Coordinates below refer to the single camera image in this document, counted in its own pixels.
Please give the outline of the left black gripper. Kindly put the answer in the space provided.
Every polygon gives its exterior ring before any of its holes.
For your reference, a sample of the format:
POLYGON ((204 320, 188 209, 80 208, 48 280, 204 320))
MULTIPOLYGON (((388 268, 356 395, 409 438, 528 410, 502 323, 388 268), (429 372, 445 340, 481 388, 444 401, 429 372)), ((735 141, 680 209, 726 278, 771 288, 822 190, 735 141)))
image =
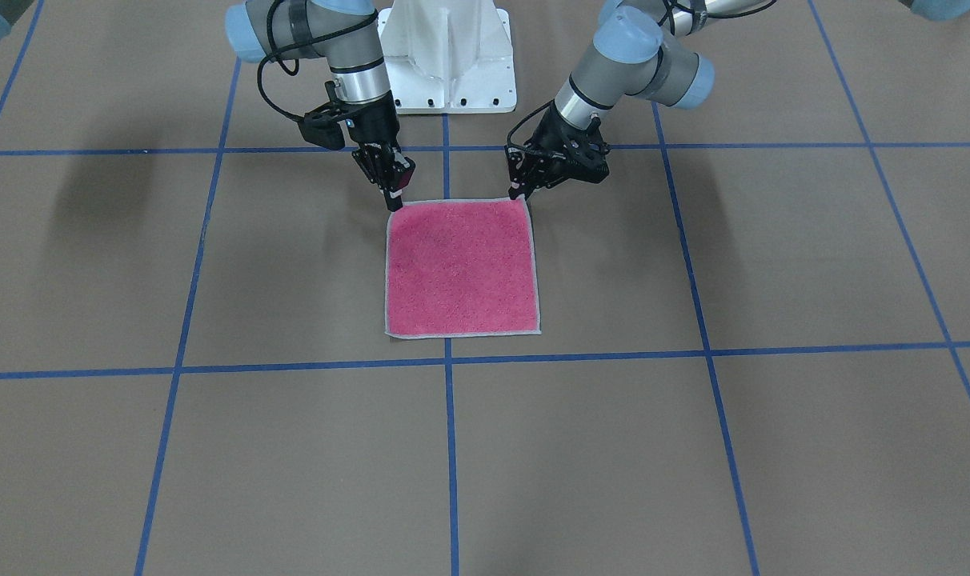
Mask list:
POLYGON ((578 128, 548 103, 528 146, 506 146, 510 200, 527 200, 537 190, 551 189, 565 182, 566 174, 605 174, 601 126, 602 118, 589 114, 585 127, 578 128))

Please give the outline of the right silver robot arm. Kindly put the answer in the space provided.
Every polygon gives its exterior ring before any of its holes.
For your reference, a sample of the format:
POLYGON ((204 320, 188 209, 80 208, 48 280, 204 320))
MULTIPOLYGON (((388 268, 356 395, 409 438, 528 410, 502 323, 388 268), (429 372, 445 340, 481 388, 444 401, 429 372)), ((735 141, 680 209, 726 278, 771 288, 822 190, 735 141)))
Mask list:
POLYGON ((224 19, 237 58, 257 63, 264 102, 294 122, 311 145, 341 150, 350 139, 357 167, 378 187, 387 210, 396 212, 416 165, 398 142, 397 103, 378 24, 371 1, 242 1, 224 19), (301 61, 318 58, 332 75, 325 84, 328 101, 303 114, 273 103, 264 88, 266 66, 276 63, 295 76, 301 61))

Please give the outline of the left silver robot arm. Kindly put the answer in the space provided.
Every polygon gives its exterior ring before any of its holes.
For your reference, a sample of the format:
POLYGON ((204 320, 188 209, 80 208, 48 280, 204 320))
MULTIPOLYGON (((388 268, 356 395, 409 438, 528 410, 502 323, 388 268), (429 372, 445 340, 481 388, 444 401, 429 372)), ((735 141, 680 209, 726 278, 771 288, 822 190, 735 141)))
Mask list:
POLYGON ((692 110, 711 94, 715 67, 680 43, 713 22, 758 14, 769 1, 607 1, 583 55, 523 143, 508 139, 508 197, 609 174, 601 128, 624 96, 692 110))

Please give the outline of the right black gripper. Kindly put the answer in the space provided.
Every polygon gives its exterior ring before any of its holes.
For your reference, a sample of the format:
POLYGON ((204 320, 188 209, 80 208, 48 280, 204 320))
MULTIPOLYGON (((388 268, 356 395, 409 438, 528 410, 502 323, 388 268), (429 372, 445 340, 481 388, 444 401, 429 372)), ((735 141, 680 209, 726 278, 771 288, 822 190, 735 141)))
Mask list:
POLYGON ((387 91, 373 101, 343 102, 347 117, 347 131, 357 146, 353 159, 368 182, 378 187, 387 210, 403 208, 402 193, 411 182, 416 164, 405 156, 399 146, 399 116, 393 91, 387 91))

